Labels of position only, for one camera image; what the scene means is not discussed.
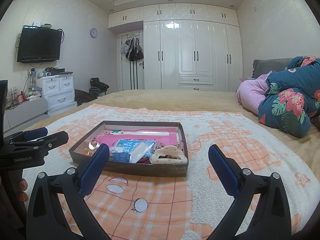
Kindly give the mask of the left hand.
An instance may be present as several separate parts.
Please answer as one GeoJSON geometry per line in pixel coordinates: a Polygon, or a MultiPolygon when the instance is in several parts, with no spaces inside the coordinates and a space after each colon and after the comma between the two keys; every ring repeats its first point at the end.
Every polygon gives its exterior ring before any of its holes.
{"type": "Polygon", "coordinates": [[[19,186],[19,190],[20,190],[19,199],[21,202],[25,203],[29,199],[28,195],[25,192],[28,188],[28,183],[26,182],[25,179],[21,179],[18,186],[19,186]]]}

